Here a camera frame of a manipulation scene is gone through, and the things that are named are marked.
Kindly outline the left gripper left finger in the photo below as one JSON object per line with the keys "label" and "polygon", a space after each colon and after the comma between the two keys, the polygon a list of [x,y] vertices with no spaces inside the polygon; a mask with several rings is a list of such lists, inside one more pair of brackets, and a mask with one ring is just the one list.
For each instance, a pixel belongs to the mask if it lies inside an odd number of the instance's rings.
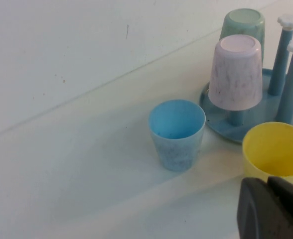
{"label": "left gripper left finger", "polygon": [[241,239],[293,239],[293,216],[258,178],[241,182],[237,225]]}

